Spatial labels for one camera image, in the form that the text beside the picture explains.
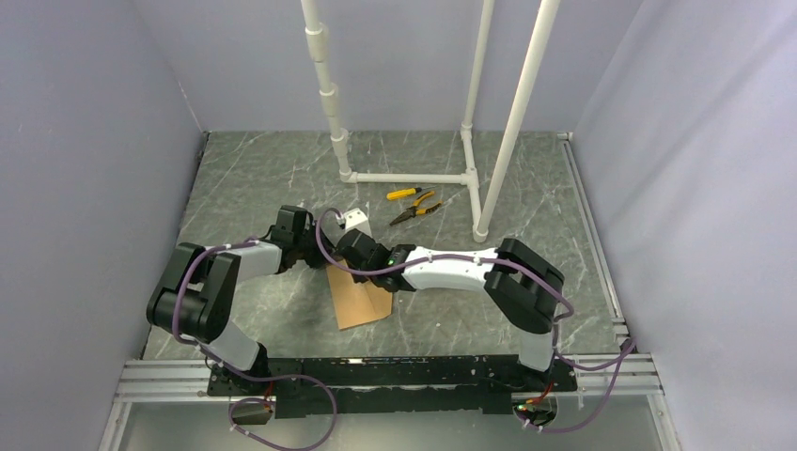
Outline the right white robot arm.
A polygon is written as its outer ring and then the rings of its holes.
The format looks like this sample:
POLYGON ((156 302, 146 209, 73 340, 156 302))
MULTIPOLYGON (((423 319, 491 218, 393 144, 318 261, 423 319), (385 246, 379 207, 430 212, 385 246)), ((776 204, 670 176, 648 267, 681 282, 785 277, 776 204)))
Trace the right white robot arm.
POLYGON ((389 249, 368 234, 351 230, 334 256, 358 282, 388 292, 455 289, 485 294, 519 330, 519 363, 547 372, 554 360, 555 310, 565 276, 555 265, 514 238, 477 251, 438 251, 414 244, 389 249))

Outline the brown paper envelope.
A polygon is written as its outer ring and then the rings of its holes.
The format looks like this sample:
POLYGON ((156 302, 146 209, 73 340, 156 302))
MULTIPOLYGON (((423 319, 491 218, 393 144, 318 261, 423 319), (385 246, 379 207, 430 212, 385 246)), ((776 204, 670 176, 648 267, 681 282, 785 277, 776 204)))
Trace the brown paper envelope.
POLYGON ((357 283, 353 276, 330 265, 327 279, 338 329, 343 331, 385 319, 392 313, 393 294, 373 283, 357 283))

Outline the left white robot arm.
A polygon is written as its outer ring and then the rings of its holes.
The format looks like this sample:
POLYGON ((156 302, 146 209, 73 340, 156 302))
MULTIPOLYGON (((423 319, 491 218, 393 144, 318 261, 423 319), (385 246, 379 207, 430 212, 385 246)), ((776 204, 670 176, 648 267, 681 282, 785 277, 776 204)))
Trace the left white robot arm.
POLYGON ((231 308, 240 282, 277 275, 303 261, 323 268, 334 245, 316 230, 312 213, 283 206, 266 234, 239 243, 204 246, 182 242, 173 250, 148 301, 148 323, 246 379, 271 375, 266 347, 233 321, 231 308))

